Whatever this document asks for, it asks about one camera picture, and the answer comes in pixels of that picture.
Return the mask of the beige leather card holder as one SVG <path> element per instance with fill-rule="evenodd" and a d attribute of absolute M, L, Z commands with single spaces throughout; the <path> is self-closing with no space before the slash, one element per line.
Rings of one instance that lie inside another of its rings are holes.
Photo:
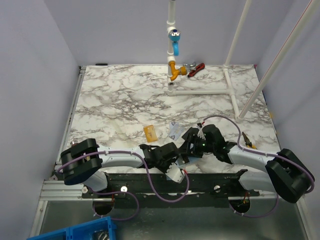
<path fill-rule="evenodd" d="M 175 163 L 180 169 L 182 169 L 182 168 L 186 168 L 188 166 L 196 164 L 199 160 L 200 158 L 197 158 L 197 157 L 180 156 Z"/>

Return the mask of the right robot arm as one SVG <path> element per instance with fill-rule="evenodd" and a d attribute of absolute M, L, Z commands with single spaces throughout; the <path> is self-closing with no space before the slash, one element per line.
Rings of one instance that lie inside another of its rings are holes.
<path fill-rule="evenodd" d="M 296 203 L 314 187 L 314 176 L 289 149 L 265 153 L 245 148 L 237 142 L 225 140 L 213 124 L 191 127 L 182 139 L 184 143 L 180 152 L 183 156 L 199 159 L 204 154 L 212 154 L 223 163 L 256 170 L 245 170 L 230 183 L 230 191 L 236 196 L 247 190 L 262 190 L 277 193 L 285 201 Z"/>

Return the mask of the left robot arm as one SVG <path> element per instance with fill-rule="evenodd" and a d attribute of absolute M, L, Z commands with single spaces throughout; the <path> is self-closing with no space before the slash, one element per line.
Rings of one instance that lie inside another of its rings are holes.
<path fill-rule="evenodd" d="M 67 186 L 84 184 L 99 197 L 110 194 L 111 185 L 102 168 L 130 167 L 156 168 L 170 180 L 181 183 L 184 178 L 182 170 L 176 164 L 179 150 L 173 143 L 163 146 L 140 144 L 134 148 L 113 149 L 99 146 L 94 138 L 88 138 L 73 144 L 60 154 L 62 166 L 56 172 L 63 175 Z"/>

